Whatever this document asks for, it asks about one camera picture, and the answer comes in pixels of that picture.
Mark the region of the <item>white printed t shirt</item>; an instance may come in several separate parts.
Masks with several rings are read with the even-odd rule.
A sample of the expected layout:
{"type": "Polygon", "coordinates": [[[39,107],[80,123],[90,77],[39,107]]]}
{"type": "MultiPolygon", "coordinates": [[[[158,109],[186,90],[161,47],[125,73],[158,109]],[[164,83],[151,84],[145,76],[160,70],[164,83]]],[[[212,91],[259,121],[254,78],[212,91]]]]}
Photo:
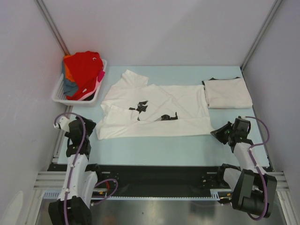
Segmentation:
{"type": "Polygon", "coordinates": [[[213,130],[203,85],[159,86],[126,70],[101,103],[99,140],[208,135],[213,130]]]}

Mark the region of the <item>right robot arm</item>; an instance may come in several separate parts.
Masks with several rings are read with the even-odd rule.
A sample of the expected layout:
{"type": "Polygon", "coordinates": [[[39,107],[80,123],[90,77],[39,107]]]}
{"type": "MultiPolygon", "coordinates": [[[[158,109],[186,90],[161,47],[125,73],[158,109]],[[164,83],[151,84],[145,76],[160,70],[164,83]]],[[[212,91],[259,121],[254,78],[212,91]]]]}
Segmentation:
{"type": "Polygon", "coordinates": [[[231,205],[243,211],[252,220],[268,218],[273,209],[277,179],[267,174],[259,165],[254,153],[257,145],[248,138],[251,117],[237,117],[211,132],[220,143],[227,144],[239,162],[239,166],[222,164],[217,172],[216,182],[221,188],[232,190],[231,205]]]}

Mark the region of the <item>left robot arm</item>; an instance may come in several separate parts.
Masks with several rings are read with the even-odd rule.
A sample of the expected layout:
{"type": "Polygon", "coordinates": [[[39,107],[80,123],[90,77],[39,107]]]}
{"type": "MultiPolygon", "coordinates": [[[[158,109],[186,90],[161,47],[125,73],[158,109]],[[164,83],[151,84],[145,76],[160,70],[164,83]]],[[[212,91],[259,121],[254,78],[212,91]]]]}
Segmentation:
{"type": "Polygon", "coordinates": [[[49,204],[48,212],[53,225],[90,225],[91,196],[94,187],[103,184],[98,166],[87,170],[91,144],[90,135],[96,124],[92,120],[76,116],[55,119],[54,127],[65,131],[67,137],[67,170],[61,192],[55,202],[49,204]]]}

